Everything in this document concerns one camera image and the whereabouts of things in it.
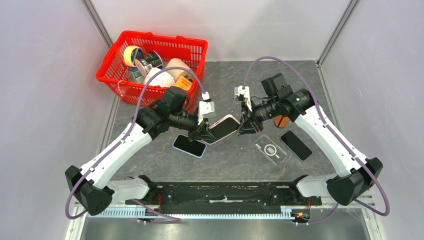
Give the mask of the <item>clear phone case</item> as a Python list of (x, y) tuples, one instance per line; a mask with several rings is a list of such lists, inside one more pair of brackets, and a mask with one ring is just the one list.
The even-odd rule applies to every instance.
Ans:
[(268, 159), (269, 162), (276, 166), (284, 163), (288, 157), (288, 154), (266, 134), (262, 134), (254, 142), (254, 145)]

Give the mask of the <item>black phone teal edge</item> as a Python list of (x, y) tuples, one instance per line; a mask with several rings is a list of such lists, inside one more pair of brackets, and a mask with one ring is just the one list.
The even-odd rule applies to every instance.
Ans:
[(305, 161), (312, 155), (312, 151), (292, 131), (287, 131), (280, 140), (301, 161)]

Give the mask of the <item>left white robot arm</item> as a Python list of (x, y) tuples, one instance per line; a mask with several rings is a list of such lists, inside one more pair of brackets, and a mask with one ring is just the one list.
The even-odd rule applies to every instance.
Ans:
[(143, 178), (112, 181), (112, 176), (141, 148), (150, 144), (169, 128), (185, 130), (189, 140), (213, 140), (208, 117), (215, 112), (214, 102), (209, 93), (201, 94), (197, 109), (188, 113), (188, 93), (176, 86), (165, 90), (161, 99), (145, 107), (138, 107), (131, 122), (118, 138), (103, 151), (81, 167), (69, 166), (65, 178), (70, 194), (66, 200), (65, 214), (69, 213), (71, 198), (83, 206), (84, 213), (92, 216), (103, 212), (111, 203), (126, 200), (141, 200), (152, 204), (157, 191)]

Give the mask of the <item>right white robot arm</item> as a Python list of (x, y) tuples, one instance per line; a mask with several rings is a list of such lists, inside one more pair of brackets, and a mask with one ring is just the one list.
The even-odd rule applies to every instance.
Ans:
[(234, 89), (235, 99), (241, 102), (237, 135), (261, 132), (264, 121), (276, 116), (287, 117), (309, 135), (335, 169), (333, 175), (306, 176), (299, 180), (288, 191), (292, 203), (300, 205), (312, 196), (330, 196), (347, 206), (375, 184), (383, 163), (357, 150), (314, 102), (307, 89), (293, 91), (281, 73), (262, 80), (261, 84), (267, 97), (258, 105), (251, 101), (248, 86)]

